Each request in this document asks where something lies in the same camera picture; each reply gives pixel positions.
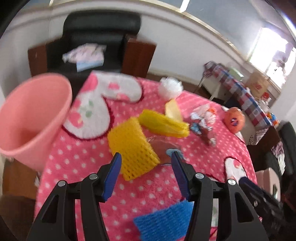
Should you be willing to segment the blue foam fruit net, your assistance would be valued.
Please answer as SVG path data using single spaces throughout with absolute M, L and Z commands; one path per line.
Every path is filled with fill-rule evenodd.
M 186 200 L 153 213 L 138 216 L 133 223 L 141 240 L 179 240 L 187 233 L 193 203 Z

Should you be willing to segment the pink white wrapper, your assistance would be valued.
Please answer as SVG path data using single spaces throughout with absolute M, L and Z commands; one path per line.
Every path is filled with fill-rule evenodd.
M 190 119 L 195 120 L 204 120 L 206 125 L 214 125 L 216 122 L 217 111 L 215 107 L 210 104 L 203 104 L 193 109 L 190 114 Z

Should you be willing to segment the blue patterned wrapper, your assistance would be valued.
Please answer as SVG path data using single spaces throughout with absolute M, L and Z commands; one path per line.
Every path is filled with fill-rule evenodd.
M 197 120 L 190 124 L 190 130 L 195 135 L 199 136 L 205 144 L 211 147 L 215 147 L 217 140 L 213 128 L 203 123 L 203 120 Z M 166 155 L 171 157 L 173 152 L 177 152 L 180 158 L 185 161 L 184 155 L 181 149 L 178 148 L 169 148 L 166 150 Z

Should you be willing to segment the pink plastic trash bucket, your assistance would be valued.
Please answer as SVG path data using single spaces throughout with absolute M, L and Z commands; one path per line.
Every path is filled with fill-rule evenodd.
M 42 172 L 71 102 L 71 84 L 57 73 L 17 86 L 1 106 L 1 154 Z

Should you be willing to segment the pink polka dot table blanket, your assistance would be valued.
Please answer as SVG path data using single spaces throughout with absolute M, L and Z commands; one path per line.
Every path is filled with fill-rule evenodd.
M 112 160 L 114 153 L 122 156 L 121 173 L 112 196 L 101 205 L 102 215 L 111 240 L 139 240 L 133 223 L 137 216 L 167 208 L 181 200 L 181 193 L 170 165 L 162 165 L 160 157 L 145 144 L 152 134 L 138 123 L 138 116 L 145 109 L 159 113 L 165 111 L 164 101 L 157 94 L 157 83 L 141 79 L 144 97 L 138 103 L 110 100 L 107 102 L 114 118 L 111 138 L 79 140 L 61 129 L 57 135 L 36 198 L 35 210 L 39 211 L 46 198 L 60 180 L 68 183 L 83 180 Z M 217 144 L 210 147 L 200 137 L 191 133 L 185 138 L 169 137 L 177 145 L 185 160 L 196 171 L 217 181 L 225 182 L 225 160 L 233 158 L 240 164 L 247 177 L 255 181 L 254 167 L 244 141 L 229 132 L 222 119 L 224 111 L 219 104 L 198 95 L 183 92 L 177 98 L 183 116 L 203 104 L 217 112 L 214 132 Z

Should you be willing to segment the brown paper shopping bag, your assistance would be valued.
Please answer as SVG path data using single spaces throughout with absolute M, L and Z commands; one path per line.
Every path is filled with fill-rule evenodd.
M 246 82 L 254 98 L 260 98 L 267 91 L 269 84 L 269 77 L 258 71 L 254 71 Z

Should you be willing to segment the side table with checkered cloth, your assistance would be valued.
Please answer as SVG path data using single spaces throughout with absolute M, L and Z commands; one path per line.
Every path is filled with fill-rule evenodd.
M 239 103 L 241 110 L 246 113 L 257 130 L 272 126 L 270 119 L 262 110 L 254 97 L 247 92 L 241 82 L 230 75 L 220 64 L 209 61 L 204 64 L 203 76 L 213 75 Z

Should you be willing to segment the green tissue box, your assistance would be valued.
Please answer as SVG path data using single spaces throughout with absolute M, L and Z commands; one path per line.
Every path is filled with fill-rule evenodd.
M 233 67 L 229 68 L 228 73 L 237 81 L 242 81 L 244 78 L 244 75 L 240 71 L 238 71 L 236 68 L 233 68 Z

